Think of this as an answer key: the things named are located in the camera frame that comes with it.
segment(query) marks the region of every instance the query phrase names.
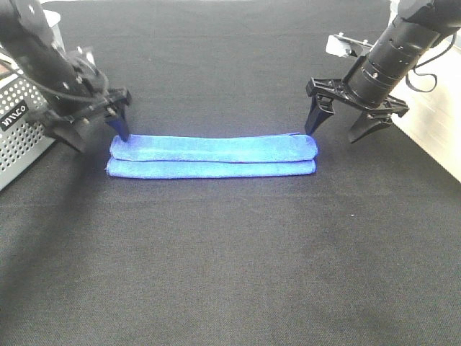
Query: ventilation holes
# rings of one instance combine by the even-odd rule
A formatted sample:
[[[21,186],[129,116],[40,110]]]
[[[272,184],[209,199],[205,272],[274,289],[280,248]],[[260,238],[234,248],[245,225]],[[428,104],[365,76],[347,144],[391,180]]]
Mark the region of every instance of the ventilation holes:
[[[45,102],[37,88],[23,80],[16,80],[7,88],[0,90],[0,115],[5,115],[22,100],[27,106],[38,108]],[[18,162],[43,139],[41,124],[28,125],[23,120],[14,124],[0,136],[0,175]]]

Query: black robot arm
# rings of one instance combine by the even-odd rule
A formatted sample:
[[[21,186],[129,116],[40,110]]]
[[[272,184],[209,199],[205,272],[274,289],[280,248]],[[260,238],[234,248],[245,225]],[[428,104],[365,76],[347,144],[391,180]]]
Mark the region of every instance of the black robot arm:
[[[389,93],[428,49],[460,27],[460,0],[401,0],[397,17],[344,78],[309,81],[307,92],[312,105],[306,133],[312,134],[334,114],[334,99],[362,111],[349,131],[352,143],[392,125],[391,115],[403,116],[408,106]]]
[[[57,44],[38,0],[0,0],[0,43],[24,72],[21,77],[47,100],[46,107],[26,115],[27,121],[43,124],[45,135],[83,151],[84,141],[72,123],[100,115],[127,140],[125,106],[130,104],[130,93],[125,88],[109,89],[91,50],[66,53]],[[0,64],[11,71],[10,65]]]

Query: cable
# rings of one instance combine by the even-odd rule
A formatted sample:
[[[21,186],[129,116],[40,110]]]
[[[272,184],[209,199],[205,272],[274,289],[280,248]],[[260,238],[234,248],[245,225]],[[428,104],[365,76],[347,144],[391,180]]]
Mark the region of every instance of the cable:
[[[420,68],[420,67],[422,67],[422,66],[424,66],[424,65],[426,65],[426,64],[428,64],[428,63],[430,63],[430,62],[432,62],[432,61],[434,61],[434,60],[436,60],[436,59],[438,59],[438,58],[440,58],[440,57],[443,56],[446,52],[448,52],[450,49],[452,49],[453,46],[454,46],[455,43],[456,43],[456,37],[457,37],[457,34],[456,34],[456,33],[453,34],[453,36],[452,36],[452,42],[448,45],[448,47],[447,47],[443,52],[441,52],[440,54],[434,56],[433,58],[430,58],[430,59],[427,60],[427,61],[424,61],[423,63],[420,63],[420,64],[418,64],[418,65],[415,65],[415,66],[412,68],[412,69],[413,69],[413,72],[414,72],[415,75],[417,75],[417,76],[420,76],[420,77],[423,77],[423,76],[431,76],[432,78],[434,78],[434,86],[432,87],[432,89],[430,89],[430,90],[421,90],[421,89],[419,89],[419,88],[416,88],[416,87],[415,87],[414,85],[412,85],[412,83],[410,82],[410,76],[407,74],[407,75],[405,76],[405,82],[406,82],[406,85],[407,85],[408,88],[410,88],[411,90],[414,90],[415,92],[425,92],[425,93],[427,93],[427,92],[432,92],[432,91],[434,91],[435,88],[437,88],[437,84],[438,84],[439,81],[438,81],[438,79],[437,79],[437,75],[436,75],[436,74],[420,74],[420,73],[416,72],[416,69],[417,69],[417,68]]]
[[[3,79],[3,78],[6,78],[6,77],[9,77],[11,76],[13,73],[10,71],[10,72],[5,72],[4,74],[0,74],[0,79]]]
[[[96,101],[101,100],[100,97],[85,97],[85,96],[77,96],[77,95],[72,95],[72,94],[66,94],[66,93],[63,93],[63,92],[58,92],[56,90],[50,89],[50,88],[48,88],[48,87],[34,81],[33,79],[25,76],[24,74],[20,74],[19,70],[15,70],[11,66],[9,66],[7,63],[3,62],[1,59],[0,59],[0,65],[2,65],[4,68],[6,68],[8,71],[12,72],[13,74],[20,75],[20,78],[25,79],[26,81],[34,84],[38,89],[41,89],[44,92],[47,92],[49,94],[53,94],[53,95],[55,95],[57,97],[61,97],[63,99],[69,99],[71,101],[76,101],[76,102],[83,102],[83,103],[96,102]],[[100,74],[103,76],[104,80],[106,81],[107,77],[101,71],[100,71]]]

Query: black cloth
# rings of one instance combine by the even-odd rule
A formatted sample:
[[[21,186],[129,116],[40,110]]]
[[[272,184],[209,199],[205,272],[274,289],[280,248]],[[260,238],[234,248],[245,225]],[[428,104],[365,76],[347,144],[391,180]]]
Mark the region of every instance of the black cloth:
[[[49,3],[133,93],[134,133],[303,131],[312,76],[376,40],[387,0]],[[461,186],[396,127],[350,145],[335,104],[306,177],[109,178],[80,128],[0,192],[0,345],[459,345]]]

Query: blue towel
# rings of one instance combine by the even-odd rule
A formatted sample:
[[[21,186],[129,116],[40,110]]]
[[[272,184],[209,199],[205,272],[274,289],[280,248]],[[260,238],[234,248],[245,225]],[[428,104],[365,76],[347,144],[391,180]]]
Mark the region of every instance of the blue towel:
[[[109,160],[107,173],[112,177],[140,179],[278,177],[312,174],[315,162],[280,162],[270,164],[232,164],[225,162]]]
[[[287,134],[240,138],[116,136],[107,173],[140,179],[275,177],[312,174],[315,141]]]
[[[240,138],[131,135],[127,142],[116,136],[110,153],[125,161],[296,162],[312,160],[317,146],[310,136],[299,134]]]

